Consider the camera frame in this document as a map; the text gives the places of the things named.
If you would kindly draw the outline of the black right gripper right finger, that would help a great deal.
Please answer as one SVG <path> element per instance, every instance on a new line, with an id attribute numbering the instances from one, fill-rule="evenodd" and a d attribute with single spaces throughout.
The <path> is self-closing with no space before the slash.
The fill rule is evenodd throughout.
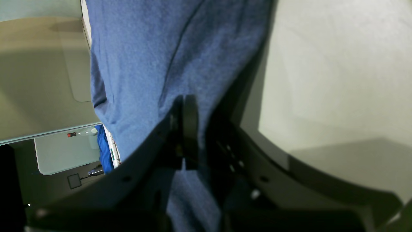
<path id="1" fill-rule="evenodd" d="M 404 231 L 404 144 L 377 131 L 307 122 L 289 112 L 215 110 L 208 162 L 225 159 L 304 231 Z"/>

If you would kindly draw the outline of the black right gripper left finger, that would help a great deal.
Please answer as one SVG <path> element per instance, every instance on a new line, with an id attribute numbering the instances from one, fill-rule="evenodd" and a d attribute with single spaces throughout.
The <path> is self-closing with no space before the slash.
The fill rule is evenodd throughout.
<path id="1" fill-rule="evenodd" d="M 198 107 L 178 96 L 134 153 L 110 174 L 38 208 L 27 232 L 170 232 L 166 214 L 177 170 L 198 167 Z"/>

